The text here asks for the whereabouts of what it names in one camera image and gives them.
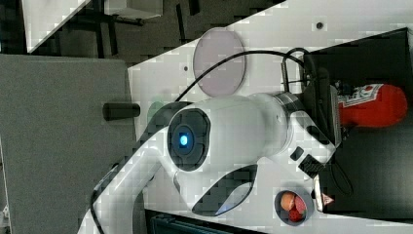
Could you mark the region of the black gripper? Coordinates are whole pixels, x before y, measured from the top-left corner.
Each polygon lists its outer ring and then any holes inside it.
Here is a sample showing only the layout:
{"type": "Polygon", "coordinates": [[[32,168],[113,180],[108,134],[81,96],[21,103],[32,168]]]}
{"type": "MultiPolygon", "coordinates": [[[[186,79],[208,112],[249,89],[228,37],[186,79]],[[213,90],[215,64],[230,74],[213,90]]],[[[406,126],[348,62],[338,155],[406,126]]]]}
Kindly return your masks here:
{"type": "Polygon", "coordinates": [[[304,106],[320,131],[334,146],[342,143],[338,92],[330,81],[326,68],[317,69],[317,79],[307,74],[307,86],[303,91],[304,106]]]}

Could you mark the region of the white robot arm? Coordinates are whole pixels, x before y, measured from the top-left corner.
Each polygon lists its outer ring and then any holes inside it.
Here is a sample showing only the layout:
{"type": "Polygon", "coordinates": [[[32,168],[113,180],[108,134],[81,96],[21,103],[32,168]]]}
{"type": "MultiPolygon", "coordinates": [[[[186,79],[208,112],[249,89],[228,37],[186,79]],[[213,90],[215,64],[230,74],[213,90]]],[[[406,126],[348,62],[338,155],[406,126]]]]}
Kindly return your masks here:
{"type": "Polygon", "coordinates": [[[309,180],[336,151],[289,92],[180,101],[177,108],[164,125],[149,124],[132,156],[94,188],[77,234],[132,234],[133,203],[159,169],[192,213],[217,216],[232,210],[230,197],[253,182],[260,159],[309,180]]]}

